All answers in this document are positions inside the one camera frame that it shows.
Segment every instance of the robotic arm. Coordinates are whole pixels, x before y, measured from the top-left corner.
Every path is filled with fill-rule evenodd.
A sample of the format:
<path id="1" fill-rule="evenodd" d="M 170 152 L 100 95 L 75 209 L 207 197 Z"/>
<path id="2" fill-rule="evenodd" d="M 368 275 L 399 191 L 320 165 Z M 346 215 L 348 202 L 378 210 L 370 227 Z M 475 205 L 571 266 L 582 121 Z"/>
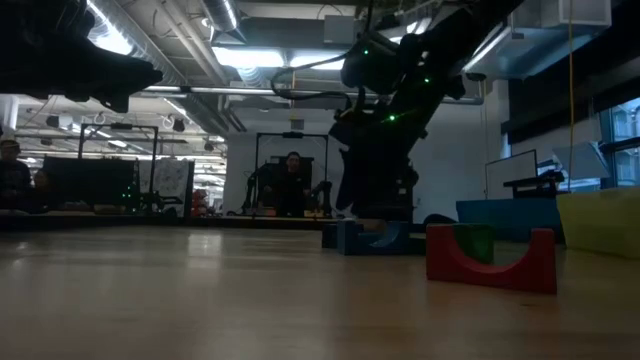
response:
<path id="1" fill-rule="evenodd" d="M 344 58 L 342 82 L 358 88 L 360 96 L 355 106 L 336 116 L 330 132 L 349 147 L 342 153 L 344 175 L 338 209 L 353 204 L 351 211 L 358 214 L 390 196 L 394 182 L 409 164 L 409 152 L 426 136 L 425 127 L 444 96 L 459 99 L 464 95 L 462 67 L 491 30 L 523 1 L 468 3 L 430 31 L 405 35 L 399 45 L 367 31 L 340 57 Z M 272 88 L 282 97 L 294 98 L 286 90 Z M 390 102 L 378 101 L 374 111 L 367 113 L 363 109 L 364 88 L 393 97 Z"/>

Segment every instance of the wooden floor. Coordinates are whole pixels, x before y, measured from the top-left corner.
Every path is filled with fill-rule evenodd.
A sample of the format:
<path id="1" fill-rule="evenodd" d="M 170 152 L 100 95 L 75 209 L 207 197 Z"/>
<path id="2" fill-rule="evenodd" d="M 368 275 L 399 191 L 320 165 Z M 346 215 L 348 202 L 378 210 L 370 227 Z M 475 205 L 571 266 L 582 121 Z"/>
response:
<path id="1" fill-rule="evenodd" d="M 0 236 L 2 360 L 640 359 L 640 262 L 559 251 L 551 297 L 427 282 L 423 258 L 315 232 Z"/>

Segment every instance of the red block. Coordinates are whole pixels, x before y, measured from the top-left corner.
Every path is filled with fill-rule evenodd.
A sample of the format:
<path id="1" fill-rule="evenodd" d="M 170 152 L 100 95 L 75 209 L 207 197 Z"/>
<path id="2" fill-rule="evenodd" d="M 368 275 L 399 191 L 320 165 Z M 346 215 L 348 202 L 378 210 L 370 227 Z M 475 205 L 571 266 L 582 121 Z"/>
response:
<path id="1" fill-rule="evenodd" d="M 481 264 L 460 250 L 453 226 L 427 227 L 427 278 L 504 289 L 556 294 L 553 230 L 534 229 L 529 251 L 508 266 Z"/>

